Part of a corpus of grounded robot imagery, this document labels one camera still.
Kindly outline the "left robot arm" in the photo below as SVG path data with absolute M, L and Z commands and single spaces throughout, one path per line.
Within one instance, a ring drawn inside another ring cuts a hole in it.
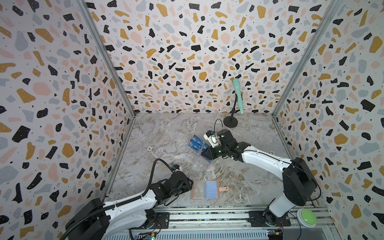
M 149 228 L 156 218 L 154 207 L 166 205 L 192 190 L 194 182 L 175 170 L 167 180 L 150 183 L 142 193 L 124 199 L 88 202 L 66 224 L 62 240 L 104 240 L 134 228 Z

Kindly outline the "clear acrylic card stand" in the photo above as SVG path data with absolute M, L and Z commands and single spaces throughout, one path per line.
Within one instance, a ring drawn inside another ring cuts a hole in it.
M 202 153 L 207 150 L 210 145 L 205 143 L 201 138 L 194 135 L 188 143 L 188 146 L 194 151 L 193 160 L 197 166 L 208 171 L 214 167 L 214 164 L 210 159 L 204 157 Z

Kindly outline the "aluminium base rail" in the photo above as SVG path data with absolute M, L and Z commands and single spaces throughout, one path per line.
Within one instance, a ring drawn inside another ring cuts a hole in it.
M 262 206 L 156 208 L 157 220 L 148 229 L 120 230 L 110 240 L 340 240 L 333 219 L 325 208 L 306 206 L 314 213 L 313 228 L 299 222 L 295 207 L 275 227 L 262 223 Z

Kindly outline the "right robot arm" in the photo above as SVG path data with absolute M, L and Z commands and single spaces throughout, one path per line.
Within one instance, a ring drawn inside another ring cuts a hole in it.
M 283 222 L 288 212 L 296 206 L 311 201 L 311 195 L 319 187 L 307 163 L 301 158 L 293 160 L 266 153 L 246 142 L 237 142 L 232 133 L 221 130 L 217 134 L 207 131 L 204 139 L 211 146 L 202 156 L 215 160 L 228 157 L 235 161 L 257 166 L 283 181 L 283 192 L 256 217 L 256 221 L 275 227 Z

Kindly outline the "black microphone stand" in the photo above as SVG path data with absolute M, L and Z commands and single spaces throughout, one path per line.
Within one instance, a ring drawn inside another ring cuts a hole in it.
M 236 105 L 238 102 L 238 96 L 235 94 L 235 101 L 231 110 L 231 115 L 224 118 L 223 123 L 228 128 L 235 128 L 238 125 L 238 120 L 234 117 L 236 112 Z

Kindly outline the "mint green microphone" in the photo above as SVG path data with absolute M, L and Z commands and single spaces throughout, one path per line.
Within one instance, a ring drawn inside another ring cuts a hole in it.
M 235 78 L 233 80 L 233 87 L 235 90 L 236 97 L 238 98 L 237 103 L 238 103 L 238 108 L 240 110 L 240 113 L 244 114 L 244 103 L 243 103 L 242 92 L 241 92 L 241 84 L 238 78 Z

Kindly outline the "green push button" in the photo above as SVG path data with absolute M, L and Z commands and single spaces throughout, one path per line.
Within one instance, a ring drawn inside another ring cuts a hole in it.
M 305 228 L 314 228 L 318 222 L 315 213 L 309 209 L 299 209 L 297 220 Z

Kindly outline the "pink leather card holder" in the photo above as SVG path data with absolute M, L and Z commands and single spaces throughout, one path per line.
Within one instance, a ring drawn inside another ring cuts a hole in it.
M 221 198 L 222 192 L 227 192 L 229 187 L 220 187 L 219 181 L 202 181 L 204 182 L 204 199 L 218 200 Z

